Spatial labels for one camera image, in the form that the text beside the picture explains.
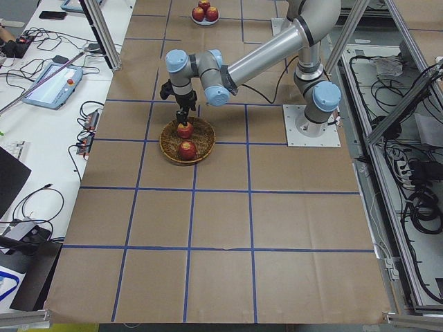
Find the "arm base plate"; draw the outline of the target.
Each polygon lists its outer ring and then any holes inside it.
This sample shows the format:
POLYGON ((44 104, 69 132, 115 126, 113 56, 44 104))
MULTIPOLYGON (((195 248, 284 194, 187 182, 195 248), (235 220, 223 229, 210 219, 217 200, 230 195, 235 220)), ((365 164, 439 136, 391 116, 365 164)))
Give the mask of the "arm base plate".
POLYGON ((282 109, 288 147, 341 147, 333 113, 326 122, 316 124, 306 118, 305 105, 284 104, 282 109))
POLYGON ((293 21, 287 18, 272 18, 271 28, 273 39, 269 41, 270 47, 289 47, 297 39, 298 29, 293 21))

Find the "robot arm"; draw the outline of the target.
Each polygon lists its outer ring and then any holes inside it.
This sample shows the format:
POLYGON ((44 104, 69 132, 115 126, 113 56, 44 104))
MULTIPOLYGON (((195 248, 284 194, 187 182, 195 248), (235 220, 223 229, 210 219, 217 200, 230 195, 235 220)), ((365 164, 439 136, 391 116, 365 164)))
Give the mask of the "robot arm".
POLYGON ((179 105, 177 120, 185 123, 197 101, 193 78, 200 79, 207 103, 219 107, 241 85, 296 54, 294 82, 306 101, 303 114, 296 119, 296 129, 305 136, 319 137, 341 100, 340 89, 327 80, 320 60, 320 42, 335 27, 340 11, 340 1, 290 1, 289 26, 229 65, 222 63, 222 54, 217 49, 196 54, 171 50, 165 56, 170 78, 162 85, 160 96, 164 100, 174 96, 179 105))

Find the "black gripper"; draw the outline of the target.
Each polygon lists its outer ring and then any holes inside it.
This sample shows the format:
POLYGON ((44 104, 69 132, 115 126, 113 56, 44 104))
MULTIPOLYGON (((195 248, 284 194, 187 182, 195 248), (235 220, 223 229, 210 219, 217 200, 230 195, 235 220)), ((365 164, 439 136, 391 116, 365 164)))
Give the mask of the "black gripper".
POLYGON ((188 126, 188 110, 196 110, 197 94, 193 89, 191 81, 185 86, 176 86, 168 80, 161 86, 160 97, 162 100, 166 100, 170 95, 175 97, 177 104, 186 109, 176 112, 177 123, 182 124, 184 127, 188 126))

